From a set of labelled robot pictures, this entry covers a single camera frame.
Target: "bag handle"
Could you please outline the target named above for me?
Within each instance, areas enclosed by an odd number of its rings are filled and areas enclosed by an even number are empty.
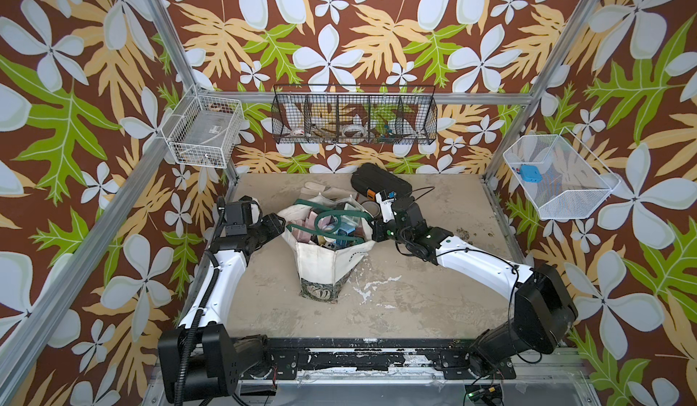
[[[332,234],[329,232],[325,232],[323,230],[310,229],[309,227],[296,225],[294,223],[290,223],[289,225],[286,226],[286,228],[288,230],[290,230],[291,232],[293,232],[293,228],[295,228],[295,229],[299,229],[299,230],[304,230],[305,232],[312,234],[312,235],[321,235],[322,237],[325,237],[325,238],[339,239],[341,241],[355,241],[358,244],[365,243],[365,240],[363,240],[361,237],[351,237],[349,235]]]
[[[344,216],[344,217],[358,217],[358,218],[361,218],[361,219],[366,219],[366,220],[368,220],[369,222],[373,219],[373,216],[371,216],[370,214],[368,214],[367,212],[364,212],[364,211],[355,211],[355,210],[331,210],[331,211],[321,212],[320,214],[318,214],[318,215],[317,215],[317,218],[314,219],[314,227],[315,227],[315,228],[318,228],[318,227],[319,227],[319,226],[318,226],[318,225],[319,225],[319,221],[320,221],[321,219],[323,219],[324,217],[329,217],[329,216],[336,217],[336,219],[337,219],[336,226],[334,226],[334,227],[332,228],[332,230],[328,230],[328,231],[327,231],[327,232],[332,232],[332,233],[335,232],[336,229],[339,228],[339,226],[341,226],[341,222],[342,222],[342,221],[341,221],[341,216]]]
[[[324,205],[320,205],[319,203],[306,201],[305,199],[298,199],[297,201],[295,201],[295,203],[293,203],[293,205],[305,205],[308,207],[317,208],[318,210],[322,210],[322,211],[331,210],[331,208],[329,208],[329,207],[326,207]]]
[[[359,217],[361,219],[366,219],[368,221],[371,221],[373,219],[373,217],[365,211],[331,210],[324,205],[320,205],[320,204],[315,203],[315,202],[306,201],[305,199],[298,199],[297,201],[295,201],[294,205],[306,205],[309,207],[318,208],[320,210],[323,210],[323,212],[321,212],[320,214],[317,215],[317,218],[314,221],[314,227],[315,227],[314,229],[310,229],[308,227],[296,225],[294,223],[289,223],[286,226],[286,228],[288,230],[290,230],[292,232],[293,228],[299,229],[299,230],[305,231],[311,235],[320,235],[322,237],[337,239],[337,240],[341,240],[341,241],[358,242],[358,244],[365,242],[365,240],[362,239],[361,237],[351,237],[349,235],[337,235],[335,233],[337,231],[337,229],[339,228],[339,226],[341,226],[341,222],[342,222],[341,217],[342,216]],[[319,221],[321,219],[323,219],[324,217],[329,217],[329,216],[336,217],[337,222],[336,222],[335,226],[331,230],[320,230],[319,229]]]

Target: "beige floor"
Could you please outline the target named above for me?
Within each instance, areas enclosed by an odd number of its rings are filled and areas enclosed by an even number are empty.
[[[430,226],[449,229],[483,250],[511,259],[476,175],[406,175],[414,188],[435,185],[419,200]],[[351,188],[350,175],[243,175],[236,198],[259,200],[264,214],[291,205],[313,180]],[[336,304],[299,296],[293,253],[276,238],[252,255],[230,310],[232,336],[334,338],[475,338],[505,320],[507,302],[456,271],[375,245],[351,274]]]

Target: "blue object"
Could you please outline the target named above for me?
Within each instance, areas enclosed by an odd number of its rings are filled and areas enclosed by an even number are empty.
[[[542,181],[542,175],[539,174],[539,170],[535,166],[522,164],[518,169],[518,173],[525,183],[539,183]]]

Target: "metal rail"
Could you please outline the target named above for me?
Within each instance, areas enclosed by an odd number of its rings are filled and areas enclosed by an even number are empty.
[[[176,32],[170,14],[162,5],[162,0],[145,1],[150,8],[152,22],[158,29],[164,49],[170,54],[174,69],[179,74],[179,78],[182,79],[184,90],[193,90],[194,94],[196,94],[199,87],[191,72],[191,66],[189,66],[189,62],[186,60],[184,46],[179,40],[179,35]]]
[[[270,104],[273,92],[208,92],[230,99],[238,99],[246,104]],[[337,93],[340,95],[361,95],[361,93]],[[454,105],[528,105],[533,98],[529,93],[434,93],[436,104]]]
[[[518,114],[513,119],[511,126],[508,128],[506,135],[501,139],[501,143],[498,145],[496,151],[493,153],[492,161],[484,172],[484,179],[489,180],[490,177],[496,175],[496,171],[501,166],[503,160],[503,152],[511,147],[520,134],[520,130],[525,125],[528,119],[530,119],[536,112],[537,106],[542,99],[542,94],[545,92],[546,88],[549,86],[549,81],[554,75],[554,71],[559,65],[562,64],[564,58],[566,58],[571,45],[574,44],[576,36],[578,36],[581,28],[586,24],[590,15],[593,13],[597,3],[600,0],[580,0],[579,4],[571,13],[569,20],[562,31],[559,40],[554,44],[552,52],[550,53],[545,66],[542,68],[533,89],[531,90],[531,103],[525,108],[518,111]]]
[[[89,231],[70,263],[57,276],[29,318],[17,327],[0,356],[0,405],[12,401],[15,392],[36,362],[65,313],[99,265],[118,229],[157,171],[167,145],[156,139],[114,199]]]

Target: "black motor joint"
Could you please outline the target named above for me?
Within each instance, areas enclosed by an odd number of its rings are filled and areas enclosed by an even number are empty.
[[[225,206],[223,229],[224,237],[215,238],[211,243],[211,251],[237,250],[245,255],[247,263],[254,251],[259,250],[267,242],[283,234],[286,221],[277,214],[266,214],[261,220],[254,222],[252,206],[256,205],[258,213],[261,207],[249,196]]]

